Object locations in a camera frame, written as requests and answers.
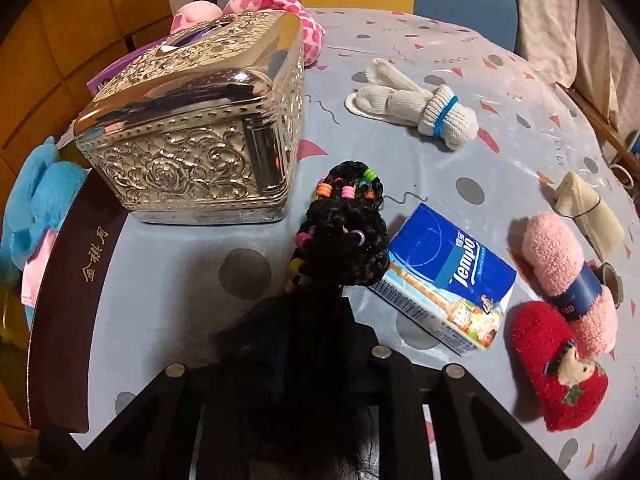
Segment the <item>silver tissue box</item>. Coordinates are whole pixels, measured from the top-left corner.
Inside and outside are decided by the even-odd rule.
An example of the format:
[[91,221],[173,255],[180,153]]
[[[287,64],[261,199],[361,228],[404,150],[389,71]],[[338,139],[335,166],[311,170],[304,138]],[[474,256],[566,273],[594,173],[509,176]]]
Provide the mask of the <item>silver tissue box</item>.
[[277,221],[303,85],[297,16],[222,16],[170,36],[109,81],[76,119],[76,144],[143,222]]

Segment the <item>tissue pack side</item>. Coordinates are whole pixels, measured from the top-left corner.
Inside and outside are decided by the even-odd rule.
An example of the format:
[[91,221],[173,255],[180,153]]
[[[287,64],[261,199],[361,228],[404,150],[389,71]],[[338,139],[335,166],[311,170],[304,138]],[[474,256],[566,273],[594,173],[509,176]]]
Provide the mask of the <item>tissue pack side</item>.
[[424,204],[391,241],[390,260],[373,291],[459,355],[489,348],[514,269]]

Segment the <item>pink bead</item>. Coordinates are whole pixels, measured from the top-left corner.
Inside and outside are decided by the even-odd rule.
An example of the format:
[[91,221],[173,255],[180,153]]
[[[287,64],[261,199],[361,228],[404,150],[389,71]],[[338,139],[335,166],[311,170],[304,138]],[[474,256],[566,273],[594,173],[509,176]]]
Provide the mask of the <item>pink bead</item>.
[[311,238],[311,236],[308,233],[298,233],[295,238],[296,247],[302,249],[309,238]]
[[356,198],[356,189],[353,186],[344,186],[340,196],[342,198]]

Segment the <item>folded white gloves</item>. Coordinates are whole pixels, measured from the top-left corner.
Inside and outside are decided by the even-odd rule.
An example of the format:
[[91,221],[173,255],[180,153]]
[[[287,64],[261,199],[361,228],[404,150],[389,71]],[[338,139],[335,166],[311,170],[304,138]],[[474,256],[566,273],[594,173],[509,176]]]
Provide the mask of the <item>folded white gloves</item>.
[[451,150],[457,150],[478,134],[475,112],[461,105],[448,86],[438,86],[431,93],[385,59],[373,59],[365,74],[371,84],[344,101],[352,114],[417,126],[423,135],[441,137]]

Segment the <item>table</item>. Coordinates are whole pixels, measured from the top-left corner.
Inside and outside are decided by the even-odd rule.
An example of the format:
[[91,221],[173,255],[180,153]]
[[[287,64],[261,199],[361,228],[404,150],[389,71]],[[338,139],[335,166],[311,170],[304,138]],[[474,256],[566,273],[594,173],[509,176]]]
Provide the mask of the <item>table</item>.
[[[478,33],[401,12],[315,9],[327,31],[318,63],[306,70],[303,140],[288,216],[261,226],[155,226],[128,217],[114,251],[95,321],[90,358],[87,445],[163,367],[216,358],[213,335],[258,298],[277,294],[293,237],[318,178],[347,159],[362,160],[385,186],[382,215],[391,232],[427,202],[512,264],[508,239],[523,219],[550,210],[541,184],[569,170],[595,186],[626,234],[610,259],[625,284],[612,355],[598,358],[610,379],[595,416],[581,428],[548,433],[532,389],[512,362],[503,330],[489,351],[459,358],[364,288],[349,291],[359,322],[412,361],[465,365],[573,480],[603,479],[640,422],[640,352],[635,298],[640,222],[607,168],[592,128],[560,89],[518,56]],[[402,126],[351,115],[344,97],[363,85],[367,63],[385,57],[425,88],[446,83],[478,115],[480,135],[457,152]],[[571,222],[586,258],[594,251]],[[511,306],[536,298],[520,277]]]

